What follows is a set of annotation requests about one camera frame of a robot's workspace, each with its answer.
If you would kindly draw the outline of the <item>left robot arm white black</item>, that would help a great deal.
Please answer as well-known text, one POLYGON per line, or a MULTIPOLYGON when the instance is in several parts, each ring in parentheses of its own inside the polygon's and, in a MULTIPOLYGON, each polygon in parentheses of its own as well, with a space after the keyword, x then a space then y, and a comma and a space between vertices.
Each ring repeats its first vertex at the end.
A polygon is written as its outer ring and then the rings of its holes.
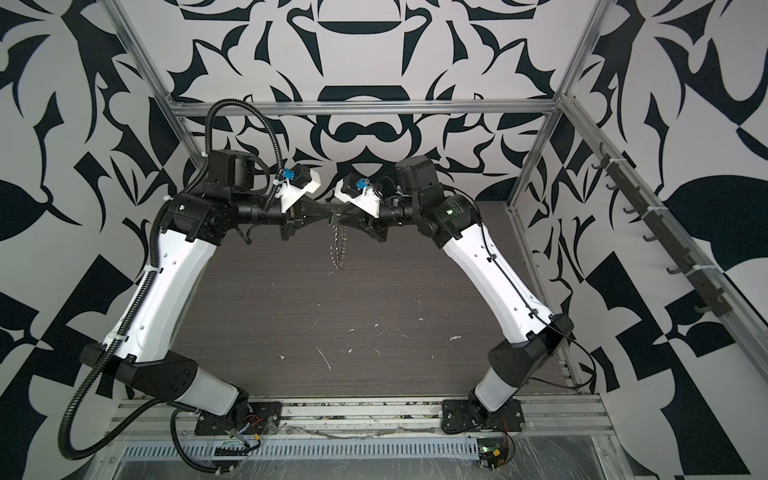
POLYGON ((272 181, 276 195, 270 198, 254 187, 262 165, 245 152, 211 152, 201 185, 177 194, 161 213, 138 290, 105 339, 82 350, 83 364, 163 402, 220 417, 239 414, 243 391, 172 352, 171 345, 202 273, 228 232, 274 225, 288 239, 328 217, 311 198, 321 186, 318 172, 294 165, 272 181))

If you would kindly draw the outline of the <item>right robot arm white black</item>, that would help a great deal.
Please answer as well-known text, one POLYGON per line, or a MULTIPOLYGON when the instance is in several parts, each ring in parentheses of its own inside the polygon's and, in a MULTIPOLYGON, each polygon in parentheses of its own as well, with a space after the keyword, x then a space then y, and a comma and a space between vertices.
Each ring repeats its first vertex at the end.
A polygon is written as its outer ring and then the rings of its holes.
POLYGON ((395 174, 391 195, 357 173, 340 180, 334 195, 345 206, 338 220, 379 242, 392 226, 414 225, 469 278, 503 339, 488 352, 488 370, 467 400, 444 407, 441 428, 447 434, 501 430, 522 417, 515 394, 554 356, 573 323, 527 288, 492 240, 479 207, 459 189, 441 183, 431 159, 400 161, 395 174))

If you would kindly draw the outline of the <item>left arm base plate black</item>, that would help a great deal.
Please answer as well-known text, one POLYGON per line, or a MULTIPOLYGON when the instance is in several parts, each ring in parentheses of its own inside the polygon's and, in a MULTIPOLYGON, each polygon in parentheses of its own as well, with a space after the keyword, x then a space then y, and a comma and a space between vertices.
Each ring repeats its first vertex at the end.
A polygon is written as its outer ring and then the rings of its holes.
POLYGON ((224 416, 202 412, 194 434, 197 436, 225 435, 236 429, 242 435, 268 434, 281 422, 283 403, 279 401, 240 402, 224 416))

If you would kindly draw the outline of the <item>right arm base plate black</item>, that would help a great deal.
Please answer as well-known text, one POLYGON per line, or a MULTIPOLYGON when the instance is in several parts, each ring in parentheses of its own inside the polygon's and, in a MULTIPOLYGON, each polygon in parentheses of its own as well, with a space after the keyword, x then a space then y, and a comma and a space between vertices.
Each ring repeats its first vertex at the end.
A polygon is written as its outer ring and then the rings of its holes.
POLYGON ((443 400, 441 430, 448 435, 470 432, 521 432, 525 417, 519 401, 510 399, 498 411, 488 412, 476 401, 443 400))

